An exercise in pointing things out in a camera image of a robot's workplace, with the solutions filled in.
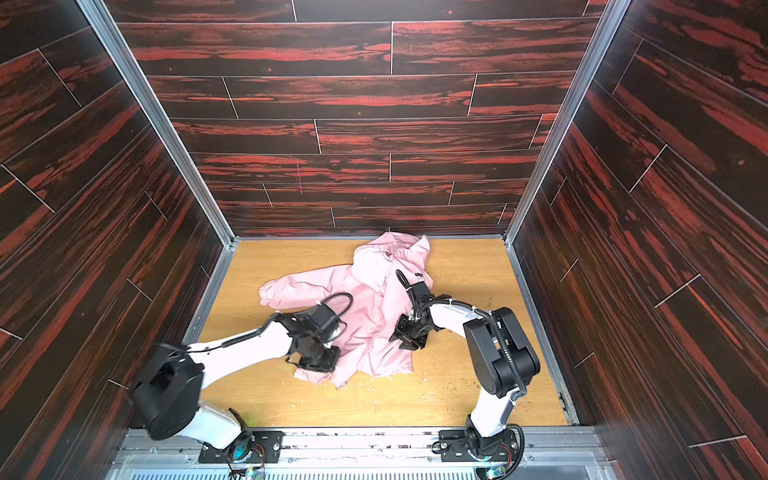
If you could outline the pink zip jacket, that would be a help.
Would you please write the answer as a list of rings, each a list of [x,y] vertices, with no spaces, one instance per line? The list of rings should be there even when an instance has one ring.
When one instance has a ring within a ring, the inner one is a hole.
[[[295,377],[314,384],[328,380],[341,388],[358,372],[371,377],[410,374],[411,352],[390,339],[399,317],[412,309],[396,272],[402,271],[411,284],[423,281],[432,287],[426,272],[430,252],[425,236],[386,232],[358,247],[350,264],[289,274],[262,285],[260,303],[274,310],[310,306],[338,292],[353,297],[342,316],[347,327],[333,341],[341,352],[334,371],[298,369]]]

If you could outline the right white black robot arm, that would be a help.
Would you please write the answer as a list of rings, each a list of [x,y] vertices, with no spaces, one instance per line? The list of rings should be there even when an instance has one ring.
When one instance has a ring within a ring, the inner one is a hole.
[[[489,312],[447,295],[416,303],[400,316],[390,339],[414,351],[426,345],[430,332],[441,330],[467,342],[481,393],[468,415],[466,434],[475,456],[488,456],[503,442],[511,412],[540,373],[540,361],[511,309]]]

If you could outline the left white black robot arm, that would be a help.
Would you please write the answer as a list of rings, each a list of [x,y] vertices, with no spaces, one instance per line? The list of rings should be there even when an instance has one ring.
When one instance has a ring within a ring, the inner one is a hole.
[[[201,400],[213,383],[258,363],[299,356],[304,370],[330,373],[340,357],[332,344],[341,315],[327,306],[275,313],[256,329],[186,346],[161,343],[138,374],[130,401],[150,438],[187,437],[218,450],[243,448],[249,428],[231,409]]]

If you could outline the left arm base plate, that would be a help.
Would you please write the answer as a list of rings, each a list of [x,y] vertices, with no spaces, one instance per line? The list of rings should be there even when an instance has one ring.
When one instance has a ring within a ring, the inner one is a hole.
[[[243,432],[223,450],[204,444],[198,462],[232,466],[277,463],[283,439],[284,432],[279,430]]]

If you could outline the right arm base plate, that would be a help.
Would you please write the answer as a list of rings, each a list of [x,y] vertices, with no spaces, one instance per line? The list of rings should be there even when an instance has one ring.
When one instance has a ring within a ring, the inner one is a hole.
[[[438,432],[431,451],[443,462],[512,463],[520,456],[521,443],[511,428],[491,437],[483,437],[470,428],[447,429]]]

